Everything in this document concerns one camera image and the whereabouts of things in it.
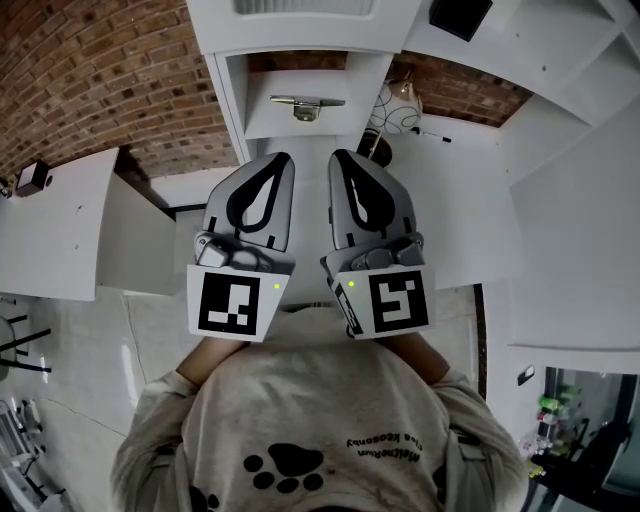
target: sleeve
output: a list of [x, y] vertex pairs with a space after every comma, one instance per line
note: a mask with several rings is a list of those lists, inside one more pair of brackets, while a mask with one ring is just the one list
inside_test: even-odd
[[431, 388], [449, 412], [450, 428], [480, 442], [479, 447], [490, 463], [496, 510], [519, 511], [526, 497], [528, 478], [512, 437], [461, 373], [450, 370]]
[[114, 510], [153, 510], [154, 497], [161, 486], [167, 481], [175, 482], [171, 466], [182, 443], [182, 423], [196, 393], [197, 388], [177, 372], [146, 386], [129, 435], [120, 446], [111, 470]]

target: tiled floor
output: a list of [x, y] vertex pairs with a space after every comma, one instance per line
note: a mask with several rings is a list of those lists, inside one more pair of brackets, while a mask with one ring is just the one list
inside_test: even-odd
[[[100, 289], [95, 302], [33, 300], [0, 304], [0, 315], [28, 310], [19, 329], [50, 327], [31, 343], [24, 362], [53, 368], [44, 375], [12, 370], [0, 398], [34, 398], [43, 416], [47, 453], [38, 464], [69, 491], [77, 511], [108, 509], [108, 476], [115, 451], [149, 382], [180, 362], [198, 342], [187, 331], [185, 265], [201, 212], [180, 214], [174, 297], [125, 297]], [[476, 319], [471, 287], [437, 292], [437, 327], [425, 336], [449, 362], [477, 382]]]

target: gray t-shirt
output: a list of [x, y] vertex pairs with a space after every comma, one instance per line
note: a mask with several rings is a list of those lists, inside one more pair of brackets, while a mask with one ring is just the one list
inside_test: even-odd
[[427, 386], [348, 339], [335, 310], [278, 322], [195, 396], [175, 372], [149, 384], [116, 457], [115, 510], [519, 510], [518, 451], [463, 376]]

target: chair leg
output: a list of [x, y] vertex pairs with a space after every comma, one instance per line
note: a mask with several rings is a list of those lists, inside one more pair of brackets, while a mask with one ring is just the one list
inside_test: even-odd
[[22, 315], [22, 316], [17, 316], [15, 318], [11, 318], [10, 320], [7, 320], [7, 322], [9, 322], [10, 324], [15, 324], [17, 322], [22, 322], [23, 320], [27, 319], [27, 315]]
[[37, 340], [38, 338], [42, 338], [43, 336], [46, 336], [48, 334], [51, 334], [51, 329], [45, 329], [44, 331], [30, 334], [29, 336], [25, 336], [24, 338], [20, 338], [19, 340], [12, 341], [11, 343], [5, 343], [4, 345], [0, 345], [0, 352], [9, 350], [10, 348], [19, 347], [20, 345], [24, 345], [25, 343], [29, 343], [30, 341]]
[[18, 363], [17, 361], [7, 361], [6, 359], [0, 359], [0, 366], [10, 366], [12, 368], [22, 368], [23, 370], [31, 370], [33, 372], [51, 373], [51, 368], [44, 368], [42, 366], [34, 366], [34, 365], [31, 365], [31, 364]]

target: table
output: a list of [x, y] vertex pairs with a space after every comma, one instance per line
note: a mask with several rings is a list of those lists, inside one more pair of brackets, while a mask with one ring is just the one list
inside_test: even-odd
[[0, 199], [0, 292], [92, 301], [97, 286], [170, 295], [175, 222], [114, 174], [118, 148]]

